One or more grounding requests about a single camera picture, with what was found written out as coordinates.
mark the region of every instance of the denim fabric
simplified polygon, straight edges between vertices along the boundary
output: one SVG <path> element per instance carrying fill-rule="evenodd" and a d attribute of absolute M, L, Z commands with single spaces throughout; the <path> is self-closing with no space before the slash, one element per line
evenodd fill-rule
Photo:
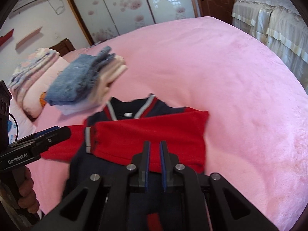
<path fill-rule="evenodd" d="M 50 105 L 72 105 L 87 97 L 98 79 L 99 71 L 109 64 L 115 54 L 105 47 L 97 56 L 81 54 L 59 74 L 46 93 Z"/>

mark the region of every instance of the wardrobe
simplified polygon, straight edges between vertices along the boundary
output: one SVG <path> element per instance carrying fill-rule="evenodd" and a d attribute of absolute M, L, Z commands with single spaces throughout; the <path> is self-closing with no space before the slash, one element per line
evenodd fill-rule
<path fill-rule="evenodd" d="M 196 17 L 192 0 L 69 0 L 91 43 L 144 26 Z"/>

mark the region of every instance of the wall shelf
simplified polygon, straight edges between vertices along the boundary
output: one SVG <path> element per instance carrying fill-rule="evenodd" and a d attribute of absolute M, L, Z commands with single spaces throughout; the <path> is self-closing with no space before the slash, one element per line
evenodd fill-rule
<path fill-rule="evenodd" d="M 0 47 L 4 44 L 7 40 L 9 40 L 13 35 L 14 29 L 8 32 L 5 36 L 0 37 Z"/>
<path fill-rule="evenodd" d="M 26 41 L 30 40 L 32 37 L 40 33 L 42 27 L 37 28 L 36 30 L 32 31 L 31 33 L 27 34 L 24 38 L 22 38 L 20 41 L 16 43 L 15 49 L 18 49 L 21 45 L 26 43 Z"/>

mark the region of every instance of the finger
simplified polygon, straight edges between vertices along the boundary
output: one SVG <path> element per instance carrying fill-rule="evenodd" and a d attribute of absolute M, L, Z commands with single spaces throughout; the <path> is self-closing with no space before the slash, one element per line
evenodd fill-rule
<path fill-rule="evenodd" d="M 39 201 L 36 200 L 35 203 L 28 208 L 28 212 L 31 214 L 35 214 L 38 212 L 38 210 L 39 210 Z"/>
<path fill-rule="evenodd" d="M 30 179 L 26 179 L 21 186 L 19 187 L 19 193 L 22 197 L 27 196 L 33 189 L 34 181 Z"/>
<path fill-rule="evenodd" d="M 18 200 L 18 205 L 21 208 L 28 208 L 28 207 L 31 207 L 35 203 L 35 201 L 36 201 L 36 194 L 34 190 L 32 190 L 29 195 L 27 195 L 26 197 L 20 198 Z"/>
<path fill-rule="evenodd" d="M 25 168 L 25 178 L 26 179 L 31 179 L 31 171 L 29 168 Z"/>

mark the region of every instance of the stack of folded clothes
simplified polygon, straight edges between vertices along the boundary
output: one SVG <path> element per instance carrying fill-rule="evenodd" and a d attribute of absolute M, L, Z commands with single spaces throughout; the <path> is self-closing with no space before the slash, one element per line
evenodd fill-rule
<path fill-rule="evenodd" d="M 97 56 L 81 54 L 59 74 L 44 100 L 65 115 L 99 105 L 109 85 L 127 69 L 124 59 L 110 51 L 107 46 Z"/>
<path fill-rule="evenodd" d="M 59 58 L 59 53 L 48 48 L 37 49 L 14 71 L 8 88 L 20 107 L 28 89 Z"/>

